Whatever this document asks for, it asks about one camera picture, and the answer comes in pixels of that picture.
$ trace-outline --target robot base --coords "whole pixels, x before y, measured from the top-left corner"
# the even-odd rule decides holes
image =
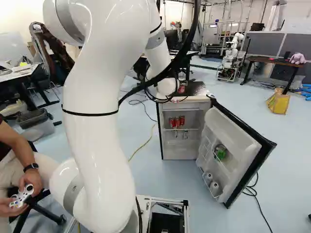
[[[153,198],[137,195],[141,211],[141,233],[189,233],[187,200]],[[138,215],[133,211],[122,233],[138,233]]]

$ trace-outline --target game controller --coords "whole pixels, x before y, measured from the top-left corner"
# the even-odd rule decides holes
[[[34,189],[34,186],[32,184],[26,185],[23,192],[18,191],[18,194],[14,194],[12,196],[12,198],[16,198],[16,200],[14,202],[11,202],[9,204],[9,207],[11,209],[22,207],[25,203],[25,200],[29,196],[31,196],[32,193],[34,193],[34,190],[35,189]]]

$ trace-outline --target person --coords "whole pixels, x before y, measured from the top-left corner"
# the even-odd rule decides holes
[[[33,197],[43,187],[48,187],[49,178],[57,167],[50,157],[34,153],[28,141],[15,132],[0,115],[0,232],[12,232],[9,217],[22,214],[27,205],[9,208],[15,199],[7,197],[7,189],[18,186],[23,191],[26,184],[34,186]]]

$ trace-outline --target open fridge door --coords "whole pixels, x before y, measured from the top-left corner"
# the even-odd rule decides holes
[[[212,196],[230,208],[275,148],[213,96],[196,164]]]

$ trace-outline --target black watch strap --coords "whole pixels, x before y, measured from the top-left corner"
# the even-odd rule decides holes
[[[36,163],[32,163],[24,168],[24,172],[26,172],[29,169],[39,169],[39,165]]]

